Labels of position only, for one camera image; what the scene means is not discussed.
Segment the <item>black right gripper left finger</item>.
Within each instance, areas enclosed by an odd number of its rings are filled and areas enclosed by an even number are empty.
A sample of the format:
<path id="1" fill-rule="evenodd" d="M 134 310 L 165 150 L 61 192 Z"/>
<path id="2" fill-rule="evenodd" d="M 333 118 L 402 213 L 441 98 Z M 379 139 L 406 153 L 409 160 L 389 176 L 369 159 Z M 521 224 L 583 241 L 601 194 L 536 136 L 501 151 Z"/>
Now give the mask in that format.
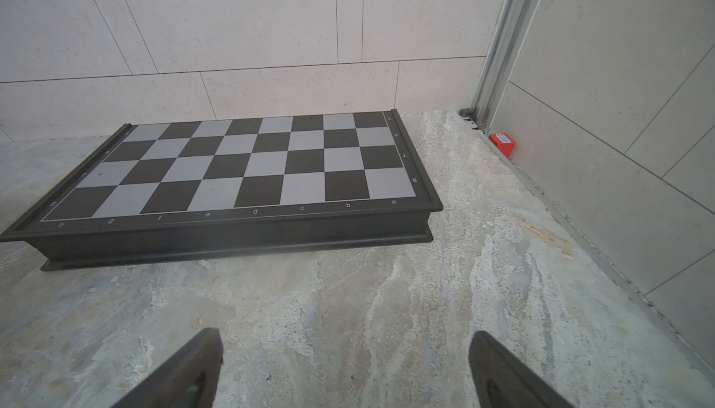
<path id="1" fill-rule="evenodd" d="M 217 328 L 205 328 L 115 403 L 116 407 L 213 406 L 223 365 Z"/>

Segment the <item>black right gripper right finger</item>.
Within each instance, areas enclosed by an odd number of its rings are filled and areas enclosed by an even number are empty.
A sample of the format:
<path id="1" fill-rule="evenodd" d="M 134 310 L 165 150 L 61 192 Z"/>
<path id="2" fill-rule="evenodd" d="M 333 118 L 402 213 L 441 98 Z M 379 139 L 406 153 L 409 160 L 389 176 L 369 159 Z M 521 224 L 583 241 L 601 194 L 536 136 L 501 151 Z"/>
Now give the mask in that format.
<path id="1" fill-rule="evenodd" d="M 573 407 L 488 332 L 474 333 L 468 363 L 481 407 Z"/>

